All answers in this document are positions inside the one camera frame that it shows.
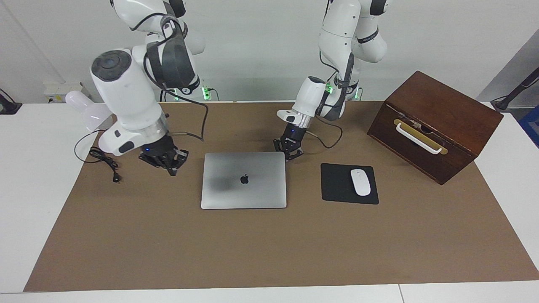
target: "laptop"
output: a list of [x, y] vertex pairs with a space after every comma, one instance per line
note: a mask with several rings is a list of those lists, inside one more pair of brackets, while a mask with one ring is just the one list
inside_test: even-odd
[[284, 153], [207, 153], [201, 207], [285, 208]]

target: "black mouse pad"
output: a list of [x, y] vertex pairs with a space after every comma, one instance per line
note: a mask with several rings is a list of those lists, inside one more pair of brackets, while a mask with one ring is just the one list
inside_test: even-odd
[[[354, 189], [350, 171], [363, 169], [367, 173], [371, 192], [367, 196], [359, 196]], [[351, 166], [341, 164], [322, 163], [320, 165], [322, 178], [322, 199], [334, 202], [349, 202], [361, 204], [378, 204], [378, 191], [374, 170], [371, 166]]]

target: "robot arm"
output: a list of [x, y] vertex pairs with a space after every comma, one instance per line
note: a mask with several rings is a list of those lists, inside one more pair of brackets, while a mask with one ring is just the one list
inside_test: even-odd
[[118, 119], [102, 134], [99, 147], [115, 156], [140, 148], [141, 160], [175, 176], [189, 152], [174, 145], [150, 81], [162, 90], [196, 88], [200, 83], [185, 43], [187, 27], [177, 19], [185, 7], [181, 0], [110, 3], [131, 30], [150, 34], [147, 45], [105, 52], [92, 64], [92, 80]]
[[344, 105], [357, 95], [361, 61], [376, 63], [387, 52], [387, 44], [379, 35], [377, 17], [391, 0], [333, 0], [328, 5], [319, 36], [319, 48], [336, 70], [335, 78], [325, 81], [308, 77], [302, 84], [292, 110], [278, 111], [287, 122], [275, 150], [283, 151], [287, 160], [303, 154], [301, 140], [318, 115], [329, 121], [339, 119]]

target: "brown paper mat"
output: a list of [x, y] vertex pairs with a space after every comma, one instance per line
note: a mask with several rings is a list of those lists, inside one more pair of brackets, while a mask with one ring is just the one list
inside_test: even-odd
[[[306, 136], [288, 162], [288, 208], [201, 210], [206, 152], [271, 151], [292, 104], [210, 104], [206, 142], [178, 176], [131, 152], [111, 181], [85, 164], [25, 291], [326, 286], [535, 280], [539, 274], [475, 164], [440, 186], [366, 135], [381, 102], [347, 104], [340, 144]], [[202, 110], [164, 104], [171, 130]], [[318, 121], [327, 142], [338, 130]], [[320, 163], [373, 166], [379, 205], [326, 202]]]

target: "lamp shade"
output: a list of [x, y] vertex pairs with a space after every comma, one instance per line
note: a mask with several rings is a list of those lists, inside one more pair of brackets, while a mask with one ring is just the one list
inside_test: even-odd
[[90, 132], [107, 129], [113, 124], [112, 112], [106, 104], [94, 103], [79, 91], [69, 92], [66, 95], [66, 103], [82, 115], [82, 121]]

